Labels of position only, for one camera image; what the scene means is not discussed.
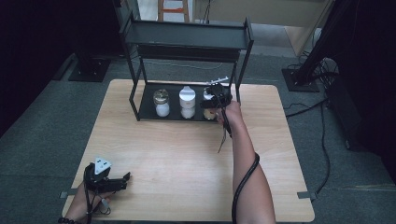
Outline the person's right hand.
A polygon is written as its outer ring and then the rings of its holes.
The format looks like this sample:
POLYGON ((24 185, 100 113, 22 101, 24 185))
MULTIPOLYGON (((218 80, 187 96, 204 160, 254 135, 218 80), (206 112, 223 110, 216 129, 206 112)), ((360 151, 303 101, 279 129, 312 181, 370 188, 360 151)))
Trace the person's right hand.
POLYGON ((243 120, 241 106, 236 101, 231 101, 231 103, 224 109, 218 109, 217 118, 221 125, 224 125, 225 122, 228 122, 228 125, 232 131, 242 130, 246 127, 243 120))

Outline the person's left hand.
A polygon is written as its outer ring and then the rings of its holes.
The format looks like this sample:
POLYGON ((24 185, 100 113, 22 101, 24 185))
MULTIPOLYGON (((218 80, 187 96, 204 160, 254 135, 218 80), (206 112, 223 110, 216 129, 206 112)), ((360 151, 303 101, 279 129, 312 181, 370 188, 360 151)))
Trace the person's left hand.
POLYGON ((64 217, 80 224, 86 224, 88 213, 96 208, 103 199, 109 203, 111 195, 112 192, 96 195, 93 191, 85 190, 85 184, 81 183, 64 217))

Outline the black slanted stand with base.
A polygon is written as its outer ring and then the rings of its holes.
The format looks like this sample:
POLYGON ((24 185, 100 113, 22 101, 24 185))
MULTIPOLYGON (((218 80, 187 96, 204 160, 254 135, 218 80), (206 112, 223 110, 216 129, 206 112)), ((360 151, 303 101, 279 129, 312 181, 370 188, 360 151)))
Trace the black slanted stand with base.
POLYGON ((318 91, 314 74, 320 62, 330 56, 330 42, 335 35, 337 24, 341 20, 349 0, 331 0, 330 14, 324 23, 321 34, 304 63, 298 69, 282 69, 282 75, 289 91, 318 91))

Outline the white-lid jar with white powder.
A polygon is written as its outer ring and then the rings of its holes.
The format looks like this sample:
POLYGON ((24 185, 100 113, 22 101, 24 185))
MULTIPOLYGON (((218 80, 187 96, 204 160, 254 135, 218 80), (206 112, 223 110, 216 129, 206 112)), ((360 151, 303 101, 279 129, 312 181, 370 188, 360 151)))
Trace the white-lid jar with white powder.
POLYGON ((180 113, 184 119, 195 115, 195 91, 190 86, 184 86, 179 92, 180 113))

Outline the black metal shelf rack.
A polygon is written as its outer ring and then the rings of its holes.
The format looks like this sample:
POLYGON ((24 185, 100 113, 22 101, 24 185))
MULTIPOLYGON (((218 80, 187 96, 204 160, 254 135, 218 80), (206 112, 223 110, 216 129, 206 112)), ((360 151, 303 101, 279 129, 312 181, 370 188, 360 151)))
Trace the black metal shelf rack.
POLYGON ((239 88, 245 73, 245 66, 254 43, 250 19, 241 24, 200 24, 170 21, 142 21, 133 14, 120 28, 120 41, 130 62, 129 47, 136 49, 139 65, 130 66, 133 88, 130 105, 138 120, 157 119, 153 93, 165 89, 170 97, 170 114, 166 120, 181 120, 178 93, 185 86, 175 81, 170 83, 147 80, 144 61, 174 60, 211 63, 230 63, 233 66, 226 91, 234 98, 240 98, 239 88), (246 53, 242 68, 238 68, 240 53, 246 53))

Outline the white-lid jar with yellow contents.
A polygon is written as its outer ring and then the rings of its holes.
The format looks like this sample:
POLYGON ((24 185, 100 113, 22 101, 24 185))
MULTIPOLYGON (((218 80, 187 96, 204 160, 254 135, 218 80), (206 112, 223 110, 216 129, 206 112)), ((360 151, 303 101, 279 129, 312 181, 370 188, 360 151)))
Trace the white-lid jar with yellow contents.
MULTIPOLYGON (((213 97, 212 94, 208 93, 207 91, 204 91, 204 93, 203 93, 204 100, 210 100, 212 97, 213 97)), ((204 117, 206 119, 213 120, 216 118, 216 116, 217 116, 216 113, 212 112, 210 109, 208 109, 208 108, 204 109, 204 117)))

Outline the glass jar with white powder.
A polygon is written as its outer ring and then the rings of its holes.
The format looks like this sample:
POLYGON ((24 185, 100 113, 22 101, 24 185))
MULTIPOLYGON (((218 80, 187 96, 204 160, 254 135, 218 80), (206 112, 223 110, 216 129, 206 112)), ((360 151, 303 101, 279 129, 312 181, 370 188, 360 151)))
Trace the glass jar with white powder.
POLYGON ((153 93, 153 102, 159 117, 167 117, 170 114, 169 95, 167 90, 159 89, 153 93))

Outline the black stand with flat base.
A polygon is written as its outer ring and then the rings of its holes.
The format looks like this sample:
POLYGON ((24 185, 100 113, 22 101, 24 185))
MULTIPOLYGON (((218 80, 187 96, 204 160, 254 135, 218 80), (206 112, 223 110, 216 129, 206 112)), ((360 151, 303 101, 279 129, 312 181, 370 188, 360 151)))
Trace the black stand with flat base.
POLYGON ((69 81, 102 82, 111 64, 109 59, 94 59, 87 50, 76 49, 78 62, 69 81))

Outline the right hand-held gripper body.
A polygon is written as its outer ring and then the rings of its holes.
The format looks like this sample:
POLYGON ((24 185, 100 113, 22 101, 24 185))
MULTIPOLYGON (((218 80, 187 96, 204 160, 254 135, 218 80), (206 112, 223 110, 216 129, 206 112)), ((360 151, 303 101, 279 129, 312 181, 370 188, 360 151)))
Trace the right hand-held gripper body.
POLYGON ((218 78, 211 80, 206 83, 205 91, 212 94, 213 97, 210 100, 215 100, 218 103, 217 108, 226 107, 231 103, 233 96, 231 94, 231 88, 229 86, 223 86, 222 81, 228 80, 227 77, 218 78))

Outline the wooden ladder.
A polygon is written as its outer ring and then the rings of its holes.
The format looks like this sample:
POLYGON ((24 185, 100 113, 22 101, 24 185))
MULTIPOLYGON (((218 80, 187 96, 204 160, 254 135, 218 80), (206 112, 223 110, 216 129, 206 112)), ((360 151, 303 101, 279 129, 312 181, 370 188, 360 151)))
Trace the wooden ladder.
POLYGON ((181 3, 181 7, 167 8, 164 6, 165 0, 158 0, 157 20, 163 21, 163 15, 165 13, 170 13, 170 14, 182 14, 184 22, 189 22, 190 14, 189 14, 188 0, 172 0, 172 1, 179 1, 181 3))

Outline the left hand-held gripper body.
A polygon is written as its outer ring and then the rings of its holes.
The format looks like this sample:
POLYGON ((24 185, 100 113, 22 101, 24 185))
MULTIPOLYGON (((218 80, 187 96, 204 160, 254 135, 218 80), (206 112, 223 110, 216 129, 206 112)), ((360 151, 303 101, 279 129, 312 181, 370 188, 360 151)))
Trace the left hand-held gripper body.
POLYGON ((110 192, 108 175, 111 162, 101 157, 96 157, 84 170, 83 180, 88 190, 95 192, 110 192))

